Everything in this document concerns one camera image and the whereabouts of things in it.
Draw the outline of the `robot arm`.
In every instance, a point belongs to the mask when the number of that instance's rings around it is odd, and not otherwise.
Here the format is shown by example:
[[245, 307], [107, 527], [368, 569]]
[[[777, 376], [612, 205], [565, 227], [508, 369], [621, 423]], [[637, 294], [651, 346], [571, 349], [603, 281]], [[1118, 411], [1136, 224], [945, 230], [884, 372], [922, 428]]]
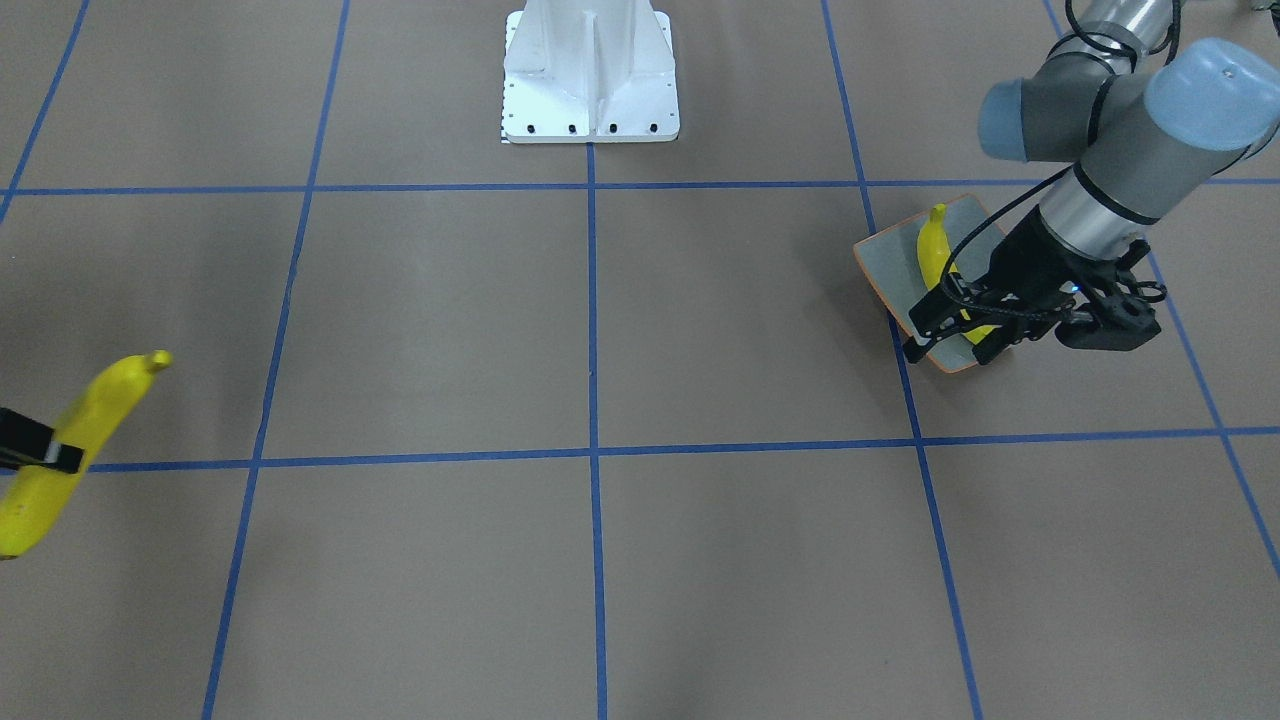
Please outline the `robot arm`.
[[1046, 334], [1121, 352], [1160, 333], [1166, 291], [1133, 273], [1148, 229], [1277, 133], [1277, 69], [1222, 38], [1180, 49], [1180, 19], [1178, 1], [1094, 1], [1033, 76], [991, 88], [984, 152], [1062, 169], [1036, 187], [982, 277], [965, 278], [948, 251], [910, 309], [909, 363], [970, 332], [980, 365]]

